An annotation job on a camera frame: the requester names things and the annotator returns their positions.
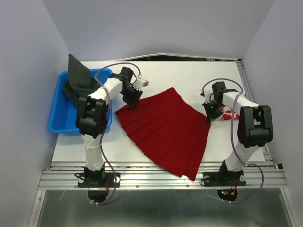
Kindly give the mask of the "white red poppy skirt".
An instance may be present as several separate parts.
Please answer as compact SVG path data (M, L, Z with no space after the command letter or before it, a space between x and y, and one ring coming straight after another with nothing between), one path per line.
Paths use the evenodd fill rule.
M234 120L239 119L239 115L237 113L234 114ZM223 109L221 110L221 115L219 118L215 119L215 121L229 121L232 119L232 109L230 107L224 106Z

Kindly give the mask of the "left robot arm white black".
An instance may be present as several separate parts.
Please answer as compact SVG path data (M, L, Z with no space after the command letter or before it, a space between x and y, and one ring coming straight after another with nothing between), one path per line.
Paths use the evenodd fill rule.
M111 100L118 94L123 101L136 108L139 104L142 88L148 86L148 81L142 78L141 70L135 74L130 68L123 67L118 74L111 74L105 83L95 80L100 85L95 92L82 96L78 100L76 127L84 141L86 164L83 175L76 177L94 186L105 182L105 163L102 157L102 139L110 118Z

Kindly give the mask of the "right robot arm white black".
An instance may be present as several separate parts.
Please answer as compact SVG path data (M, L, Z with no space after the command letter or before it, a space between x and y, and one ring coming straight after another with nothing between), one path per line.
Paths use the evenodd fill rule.
M238 142L232 143L232 153L217 172L205 177L207 183L244 182L243 169L248 160L260 148L273 139L272 112L268 105L258 105L242 95L243 90L228 89L224 79L214 79L212 89L202 89L205 101L203 107L208 122L218 119L224 107L229 107L232 115L238 114Z

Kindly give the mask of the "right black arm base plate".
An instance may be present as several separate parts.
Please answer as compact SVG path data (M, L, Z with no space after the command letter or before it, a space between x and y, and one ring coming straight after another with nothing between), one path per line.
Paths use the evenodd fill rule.
M242 171L228 172L226 174L221 174L219 172L203 172L203 178L200 183L205 187L246 186L245 177Z

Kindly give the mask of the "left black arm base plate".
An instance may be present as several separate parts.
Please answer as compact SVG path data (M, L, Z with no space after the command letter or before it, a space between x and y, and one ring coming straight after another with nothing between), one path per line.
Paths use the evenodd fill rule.
M74 176L78 180L79 188L118 188L120 187L120 173L116 173L116 177L112 172L105 172L103 176L98 174L75 173Z

